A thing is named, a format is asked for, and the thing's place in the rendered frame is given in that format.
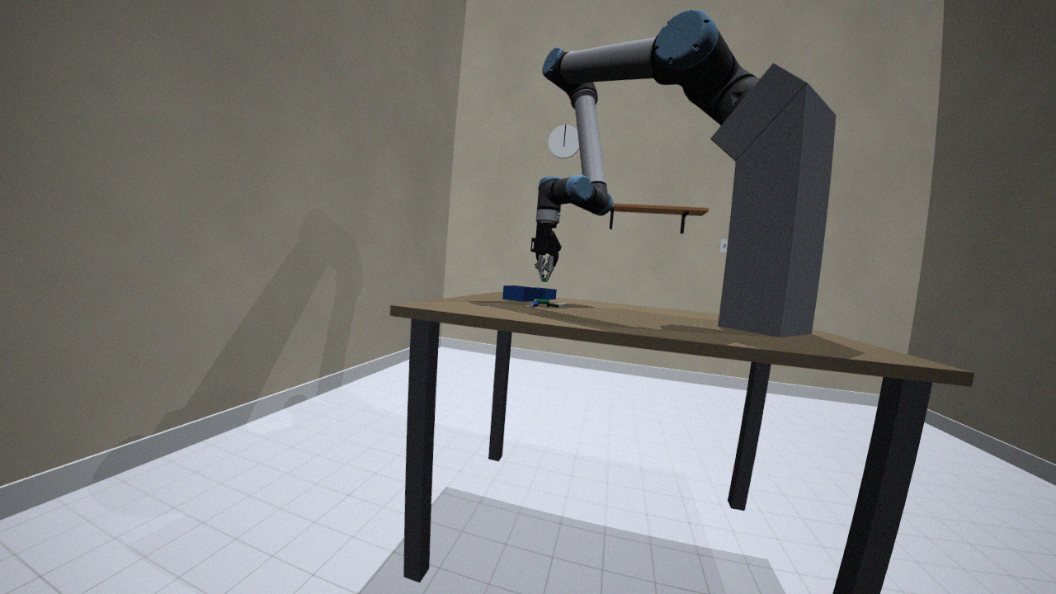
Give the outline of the blue three-compartment bin rack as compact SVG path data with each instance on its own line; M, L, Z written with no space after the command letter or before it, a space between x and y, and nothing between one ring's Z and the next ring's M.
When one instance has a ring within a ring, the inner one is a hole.
M557 290L546 287L525 287L518 285L504 285L504 296L502 299L515 300L521 302L533 301L535 299L557 299Z

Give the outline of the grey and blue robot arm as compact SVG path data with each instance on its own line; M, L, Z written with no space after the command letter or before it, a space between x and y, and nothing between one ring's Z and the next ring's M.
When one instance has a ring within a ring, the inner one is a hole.
M583 172L540 180L536 222L554 224L559 224L562 204L571 203L600 217L612 207L597 130L593 82L655 78L657 83L680 83L691 103L723 125L760 79L737 63L715 22L701 10L679 12L655 38L569 52L557 47L544 58L542 71L568 94L576 109Z

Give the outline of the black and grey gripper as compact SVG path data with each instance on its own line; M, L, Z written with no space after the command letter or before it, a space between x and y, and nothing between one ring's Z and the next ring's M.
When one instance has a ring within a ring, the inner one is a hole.
M543 226L542 233L540 233L540 226ZM546 275L546 281L549 281L549 278L552 274L552 270L554 270L554 267L557 266L557 260L559 259L559 249L557 248L558 245L557 240L552 239L552 234L551 234L554 227L557 227L557 224L554 223L538 222L536 236L535 238L531 239L531 252L535 252L536 255L538 263L535 264L535 268L539 270L541 281L542 277L544 277L545 275L544 270L548 272ZM533 249L532 249L532 242L533 242ZM546 262L545 262L545 257L543 256L545 253L549 253Z

